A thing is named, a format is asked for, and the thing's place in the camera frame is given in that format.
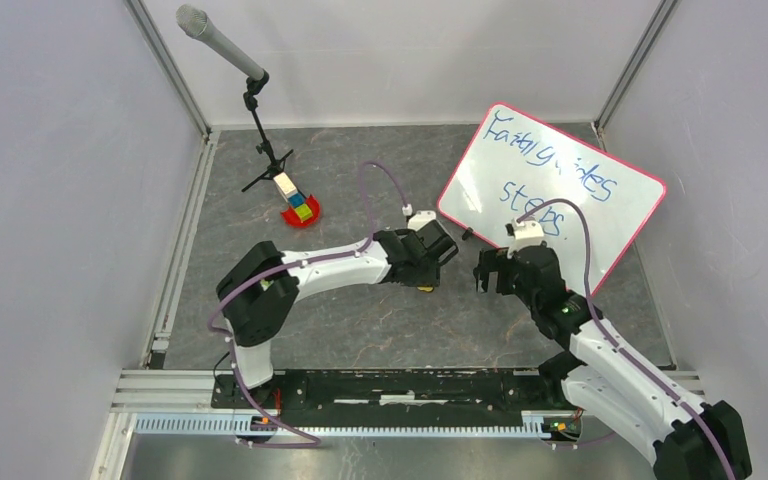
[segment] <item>whiteboard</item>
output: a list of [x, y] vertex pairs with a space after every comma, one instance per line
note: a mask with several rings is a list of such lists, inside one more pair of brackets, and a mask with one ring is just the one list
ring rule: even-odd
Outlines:
[[[667, 193], [643, 170], [513, 107], [493, 105], [437, 201], [440, 213], [494, 247], [505, 224], [553, 198], [577, 204], [590, 227], [590, 285], [599, 289]], [[566, 205], [536, 214], [567, 286], [584, 293], [584, 230]]]

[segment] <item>microphone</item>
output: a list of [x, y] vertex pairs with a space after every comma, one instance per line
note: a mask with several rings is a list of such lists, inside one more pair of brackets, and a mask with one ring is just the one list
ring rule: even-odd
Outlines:
[[231, 65], [239, 68], [254, 82], [260, 84], [261, 87], [269, 79], [269, 74], [266, 70], [261, 68], [257, 62], [243, 53], [231, 40], [228, 40], [228, 37], [213, 26], [213, 22], [207, 18], [207, 14], [203, 10], [184, 4], [178, 7], [178, 11], [175, 12], [175, 19], [178, 21], [178, 26], [181, 27], [181, 30], [189, 37], [195, 38], [212, 48], [214, 52], [231, 62]]

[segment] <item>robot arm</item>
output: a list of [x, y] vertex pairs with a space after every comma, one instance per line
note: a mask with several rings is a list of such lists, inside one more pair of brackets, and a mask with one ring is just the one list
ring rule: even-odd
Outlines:
[[457, 245], [433, 212], [417, 212], [408, 227], [376, 232], [362, 252], [364, 241], [312, 252], [278, 251], [271, 241], [252, 247], [219, 282], [216, 293], [220, 299], [267, 270], [297, 266], [262, 279], [223, 309], [246, 387], [257, 387], [272, 378], [271, 339], [296, 302], [348, 285], [438, 286], [440, 268], [458, 252]]
[[[564, 349], [539, 367], [555, 395], [587, 410], [626, 439], [649, 461], [659, 480], [725, 479], [713, 447], [682, 407], [687, 404], [714, 433], [735, 477], [748, 477], [752, 467], [737, 411], [724, 401], [708, 405], [673, 383], [597, 309], [600, 328], [586, 299], [566, 289], [558, 257], [546, 246], [537, 222], [514, 221], [507, 228], [512, 246], [481, 253], [474, 271], [476, 284], [487, 291], [490, 273], [497, 273], [496, 292], [519, 298], [540, 332]], [[641, 368], [671, 387], [678, 399], [667, 395]]]

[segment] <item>gray marble tabletop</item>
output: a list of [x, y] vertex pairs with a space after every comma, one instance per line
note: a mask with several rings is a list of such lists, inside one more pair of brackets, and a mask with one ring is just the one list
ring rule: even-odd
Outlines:
[[[559, 125], [595, 142], [589, 125]], [[295, 149], [287, 172], [322, 204], [310, 228], [282, 221], [285, 203], [271, 182], [247, 193], [240, 188], [266, 159], [254, 146], [257, 132], [224, 131], [213, 160], [181, 299], [167, 369], [208, 369], [225, 350], [205, 328], [217, 305], [216, 284], [255, 243], [272, 240], [279, 250], [317, 250], [364, 238], [367, 221], [357, 187], [357, 166], [387, 165], [415, 209], [435, 208], [476, 125], [282, 129], [268, 134], [277, 154]], [[404, 226], [398, 194], [387, 177], [370, 170], [368, 191], [377, 229]], [[479, 294], [472, 269], [478, 239], [462, 241], [462, 229], [442, 220], [460, 253], [444, 267], [432, 293], [397, 285], [363, 285], [299, 302], [273, 340], [275, 368], [529, 367], [560, 349], [543, 338], [525, 307], [513, 297]], [[670, 363], [637, 251], [629, 249], [596, 301], [616, 328], [658, 365]]]

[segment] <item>white wall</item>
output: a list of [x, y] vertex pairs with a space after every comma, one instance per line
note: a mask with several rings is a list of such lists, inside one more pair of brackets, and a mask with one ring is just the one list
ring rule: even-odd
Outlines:
[[0, 0], [0, 479], [88, 477], [198, 142], [123, 2]]
[[[250, 124], [245, 76], [145, 0], [213, 125]], [[477, 122], [505, 101], [594, 119], [658, 0], [189, 0], [272, 79], [271, 125]]]
[[670, 187], [637, 245], [679, 359], [768, 479], [768, 1], [682, 2], [608, 125]]

